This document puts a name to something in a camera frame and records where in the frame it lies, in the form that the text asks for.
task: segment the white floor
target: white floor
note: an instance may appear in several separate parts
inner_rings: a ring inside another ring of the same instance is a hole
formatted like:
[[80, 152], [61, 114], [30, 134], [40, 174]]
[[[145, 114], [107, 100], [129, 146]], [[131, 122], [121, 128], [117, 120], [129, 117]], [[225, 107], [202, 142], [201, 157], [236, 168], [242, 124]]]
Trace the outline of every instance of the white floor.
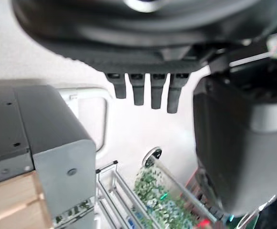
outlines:
[[[110, 151], [96, 162], [97, 167], [118, 160], [120, 172], [133, 185], [144, 155], [151, 148], [161, 146], [162, 162], [181, 183], [186, 183], [196, 168], [192, 91], [208, 72], [208, 68], [204, 68], [191, 75], [183, 88], [179, 111], [172, 115], [166, 113], [168, 84], [164, 88], [162, 109], [152, 110], [149, 76], [143, 106], [133, 105], [132, 88], [126, 79], [127, 99], [115, 99], [112, 103]], [[79, 61], [58, 56], [35, 43], [17, 25], [10, 1], [0, 0], [0, 85], [30, 84], [51, 84], [57, 88], [102, 87], [115, 96], [113, 85], [103, 73]], [[99, 99], [82, 101], [79, 117], [100, 147], [104, 102]]]

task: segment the black plastic housing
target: black plastic housing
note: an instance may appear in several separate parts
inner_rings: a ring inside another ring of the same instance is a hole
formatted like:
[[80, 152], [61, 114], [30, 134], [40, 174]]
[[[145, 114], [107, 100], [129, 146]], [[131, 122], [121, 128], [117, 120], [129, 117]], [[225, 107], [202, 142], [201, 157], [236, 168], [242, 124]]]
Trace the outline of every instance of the black plastic housing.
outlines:
[[197, 180], [208, 199], [240, 216], [277, 196], [277, 60], [201, 79], [193, 103]]

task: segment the wooden surface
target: wooden surface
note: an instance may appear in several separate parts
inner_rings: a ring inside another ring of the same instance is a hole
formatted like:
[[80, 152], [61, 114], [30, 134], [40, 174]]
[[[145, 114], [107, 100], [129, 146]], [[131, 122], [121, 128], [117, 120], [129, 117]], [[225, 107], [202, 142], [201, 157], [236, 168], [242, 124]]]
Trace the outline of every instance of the wooden surface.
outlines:
[[48, 229], [51, 220], [33, 171], [0, 183], [0, 229]]

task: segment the metal rod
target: metal rod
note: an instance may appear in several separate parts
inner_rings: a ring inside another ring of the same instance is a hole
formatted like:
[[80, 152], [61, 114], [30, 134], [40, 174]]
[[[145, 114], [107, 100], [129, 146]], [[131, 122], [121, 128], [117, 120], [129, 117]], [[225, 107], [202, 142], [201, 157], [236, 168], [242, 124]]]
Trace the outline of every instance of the metal rod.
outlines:
[[152, 215], [149, 215], [147, 213], [146, 206], [138, 198], [138, 196], [135, 193], [133, 193], [133, 191], [129, 188], [129, 186], [126, 184], [126, 182], [121, 177], [121, 175], [117, 171], [113, 171], [113, 175], [116, 177], [119, 185], [124, 190], [124, 192], [127, 194], [129, 199], [139, 209], [139, 211], [144, 215], [144, 217], [147, 219], [150, 219], [153, 222], [153, 227], [161, 229], [161, 226], [158, 224], [158, 222], [155, 220], [155, 218]]
[[118, 229], [118, 227], [115, 225], [113, 219], [111, 218], [110, 214], [108, 213], [108, 211], [107, 211], [106, 207], [104, 206], [104, 204], [102, 203], [102, 201], [98, 199], [97, 202], [98, 202], [99, 208], [101, 209], [102, 213], [106, 217], [106, 219], [107, 219], [108, 223], [110, 224], [111, 228]]
[[100, 168], [99, 170], [100, 170], [100, 174], [102, 174], [102, 173], [105, 173], [105, 172], [107, 172], [107, 171], [109, 171], [109, 170], [111, 170], [111, 169], [113, 169], [113, 168], [115, 168], [116, 167], [116, 164], [114, 163], [114, 162], [112, 162], [111, 164], [109, 164], [109, 165], [107, 165], [107, 166], [104, 166], [104, 167], [102, 167], [102, 168]]
[[126, 213], [132, 217], [132, 219], [135, 222], [135, 228], [144, 228], [142, 226], [142, 224], [140, 223], [139, 219], [137, 218], [137, 216], [129, 209], [129, 207], [127, 206], [127, 204], [125, 203], [125, 201], [123, 200], [123, 198], [121, 197], [120, 193], [117, 191], [116, 188], [113, 189], [113, 193], [116, 196], [116, 198], [119, 200], [121, 206], [123, 207], [123, 209], [126, 211]]
[[167, 175], [176, 186], [178, 186], [178, 188], [192, 202], [192, 204], [196, 206], [197, 209], [199, 209], [212, 223], [217, 222], [217, 218], [212, 213], [210, 213], [209, 210], [188, 189], [186, 189], [182, 184], [176, 181], [170, 171], [159, 160], [157, 160], [152, 155], [150, 158], [153, 160], [154, 164], [159, 167], [161, 171], [165, 175]]
[[97, 187], [99, 188], [99, 190], [102, 192], [102, 194], [104, 195], [105, 199], [108, 202], [108, 205], [110, 206], [110, 208], [112, 209], [113, 213], [116, 215], [116, 218], [118, 219], [119, 223], [121, 224], [122, 228], [131, 228], [130, 225], [124, 220], [124, 218], [121, 216], [118, 208], [115, 206], [113, 200], [111, 199], [108, 191], [105, 189], [105, 187], [102, 185], [102, 183], [100, 181], [97, 182]]
[[258, 210], [251, 214], [245, 214], [244, 217], [239, 221], [236, 229], [245, 229], [246, 226], [258, 215]]
[[259, 54], [259, 55], [256, 55], [256, 56], [250, 56], [250, 57], [247, 57], [247, 58], [244, 58], [244, 59], [241, 59], [241, 60], [231, 62], [230, 67], [235, 67], [235, 66], [238, 66], [238, 65], [241, 65], [241, 64], [244, 64], [244, 63], [248, 63], [248, 62], [258, 61], [258, 60], [261, 60], [261, 59], [264, 59], [264, 58], [267, 58], [267, 57], [270, 57], [270, 56], [271, 56], [270, 52], [265, 52], [265, 53], [262, 53], [262, 54]]

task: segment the white metal handle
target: white metal handle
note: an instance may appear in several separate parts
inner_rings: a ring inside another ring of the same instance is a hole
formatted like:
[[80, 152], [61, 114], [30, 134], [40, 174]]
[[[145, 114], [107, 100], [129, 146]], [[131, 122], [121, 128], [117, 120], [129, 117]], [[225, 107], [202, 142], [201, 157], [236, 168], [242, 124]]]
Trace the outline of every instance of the white metal handle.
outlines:
[[103, 88], [70, 88], [70, 89], [60, 89], [59, 93], [68, 106], [72, 109], [76, 117], [79, 116], [78, 101], [80, 99], [89, 98], [103, 98], [106, 102], [105, 111], [105, 125], [103, 131], [103, 144], [96, 152], [96, 160], [103, 157], [107, 152], [107, 139], [108, 139], [108, 129], [109, 125], [112, 123], [109, 121], [110, 115], [110, 103], [112, 101], [112, 96], [110, 93]]

